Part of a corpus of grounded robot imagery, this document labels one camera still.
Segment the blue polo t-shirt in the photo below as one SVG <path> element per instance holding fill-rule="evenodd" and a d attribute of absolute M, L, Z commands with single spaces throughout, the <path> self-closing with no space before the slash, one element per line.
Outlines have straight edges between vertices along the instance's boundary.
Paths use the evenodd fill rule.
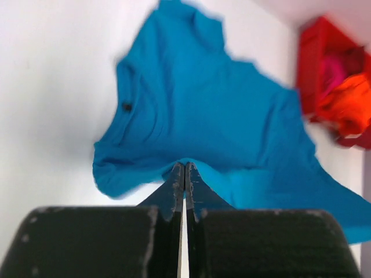
<path fill-rule="evenodd" d="M 224 49 L 222 23 L 160 1 L 117 65 L 118 106 L 94 145 L 100 192 L 118 198 L 192 162 L 238 209 L 322 209 L 349 243 L 370 240 L 370 203 L 321 166 L 295 90 Z"/>

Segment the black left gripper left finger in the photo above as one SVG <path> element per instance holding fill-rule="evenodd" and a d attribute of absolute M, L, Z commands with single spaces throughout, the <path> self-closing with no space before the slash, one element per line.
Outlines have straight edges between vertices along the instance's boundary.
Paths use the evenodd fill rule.
<path fill-rule="evenodd" d="M 2 277 L 179 277 L 185 167 L 134 207 L 39 207 L 21 222 Z"/>

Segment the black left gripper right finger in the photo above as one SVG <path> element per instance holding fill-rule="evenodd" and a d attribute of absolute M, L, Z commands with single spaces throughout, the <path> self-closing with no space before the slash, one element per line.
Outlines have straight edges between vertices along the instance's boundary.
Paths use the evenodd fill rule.
<path fill-rule="evenodd" d="M 323 210 L 237 210 L 185 167 L 191 277 L 360 277 L 340 225 Z"/>

